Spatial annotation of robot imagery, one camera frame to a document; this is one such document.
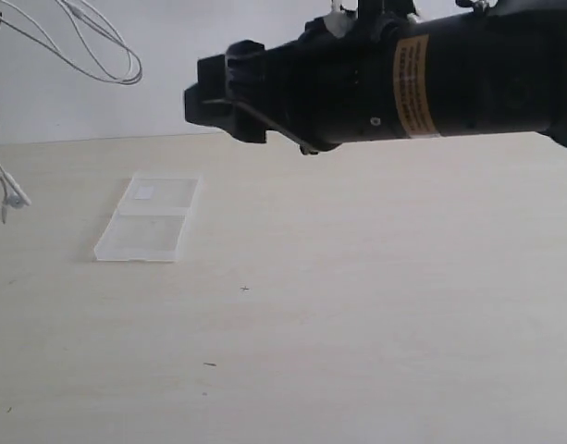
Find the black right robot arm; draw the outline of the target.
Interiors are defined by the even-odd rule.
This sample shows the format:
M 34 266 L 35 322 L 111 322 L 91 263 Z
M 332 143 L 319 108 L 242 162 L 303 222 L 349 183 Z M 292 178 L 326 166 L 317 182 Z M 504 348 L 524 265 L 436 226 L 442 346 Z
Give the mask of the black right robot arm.
M 351 142 L 534 132 L 567 148 L 567 1 L 333 2 L 295 40 L 252 40 L 197 64 L 185 120 L 305 155 Z

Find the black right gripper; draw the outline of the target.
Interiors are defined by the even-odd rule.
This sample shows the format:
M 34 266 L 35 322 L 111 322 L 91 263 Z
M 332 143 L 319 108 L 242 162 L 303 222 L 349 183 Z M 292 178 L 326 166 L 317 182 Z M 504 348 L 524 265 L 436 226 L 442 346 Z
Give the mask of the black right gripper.
M 183 92 L 185 121 L 234 125 L 232 136 L 248 143 L 275 132 L 305 155 L 399 140 L 392 64 L 402 29 L 402 20 L 381 18 L 338 39 L 320 17 L 279 46 L 236 42 L 197 62 L 197 81 Z

